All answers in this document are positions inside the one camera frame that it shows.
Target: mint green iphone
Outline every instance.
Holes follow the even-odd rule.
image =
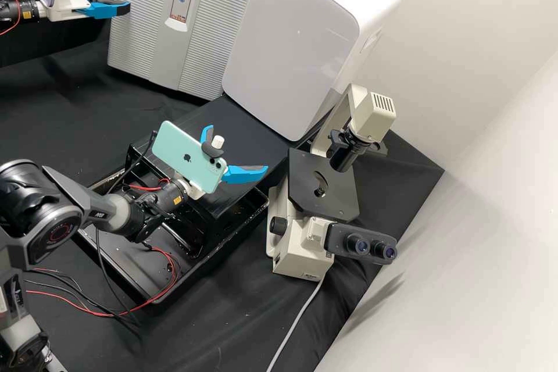
[[[215,192],[227,170],[224,159],[212,159],[203,152],[198,140],[169,121],[161,124],[152,151],[190,183],[208,194]]]

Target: white knob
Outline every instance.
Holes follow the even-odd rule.
[[[223,146],[224,142],[225,142],[225,139],[224,139],[222,136],[220,136],[220,135],[215,135],[215,136],[213,137],[213,141],[211,142],[211,146],[212,146],[213,148],[221,149],[221,147]]]

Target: white wall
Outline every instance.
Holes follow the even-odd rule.
[[[558,0],[403,0],[357,82],[446,166],[558,48]]]
[[[448,167],[318,372],[558,370],[558,52]]]

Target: power cord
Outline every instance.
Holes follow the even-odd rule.
[[[285,336],[285,338],[283,339],[281,345],[279,346],[279,348],[277,349],[277,351],[275,352],[275,356],[273,356],[273,359],[271,360],[271,363],[269,364],[269,366],[267,367],[266,372],[271,372],[271,370],[273,369],[273,367],[275,366],[275,363],[277,362],[277,359],[279,359],[279,355],[281,354],[281,352],[283,351],[283,349],[285,348],[285,345],[287,344],[287,342],[289,341],[289,338],[291,337],[291,334],[293,331],[295,331],[296,325],[298,324],[298,321],[302,318],[302,315],[304,314],[304,311],[306,311],[306,308],[308,308],[308,306],[310,305],[310,302],[312,302],[312,300],[314,299],[314,297],[316,296],[316,294],[318,293],[318,291],[321,288],[322,283],[324,282],[324,278],[322,278],[317,286],[316,289],[314,289],[314,292],[312,292],[312,294],[310,295],[310,297],[308,298],[308,300],[304,303],[304,305],[302,306],[301,310],[299,311],[298,315],[296,316],[295,320],[293,321],[291,328],[289,329],[289,331],[287,332],[287,335]]]

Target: black tabletop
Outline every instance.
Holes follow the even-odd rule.
[[[0,69],[0,161],[30,158],[92,184],[123,165],[128,143],[201,104],[105,62],[106,43],[98,43]],[[387,158],[364,156],[353,167],[356,223],[400,238],[442,170],[393,133],[385,142]],[[117,307],[100,269],[76,242],[42,266],[74,275],[86,292]],[[312,371],[378,271],[336,258],[275,370]],[[262,223],[162,312],[142,312],[141,342],[115,321],[54,298],[29,295],[28,302],[70,371],[263,371],[315,285],[271,273]]]

